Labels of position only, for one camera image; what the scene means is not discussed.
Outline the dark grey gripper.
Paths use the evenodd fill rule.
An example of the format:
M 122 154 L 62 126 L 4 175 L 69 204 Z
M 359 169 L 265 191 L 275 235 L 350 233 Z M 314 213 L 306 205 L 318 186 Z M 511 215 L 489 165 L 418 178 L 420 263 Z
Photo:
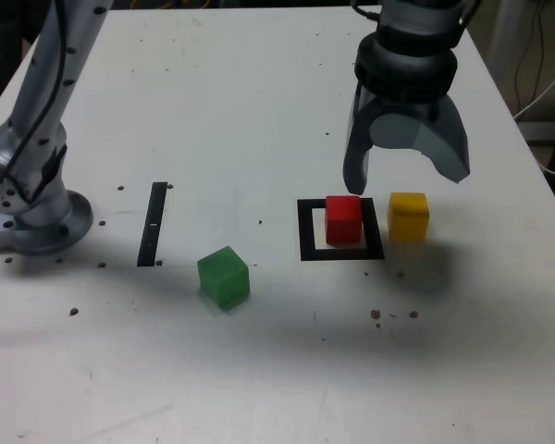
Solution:
M 365 191 L 368 153 L 373 145 L 414 150 L 454 183 L 470 175 L 466 132 L 447 95 L 422 104 L 402 103 L 374 95 L 358 82 L 342 167 L 344 183 L 351 194 L 362 195 Z

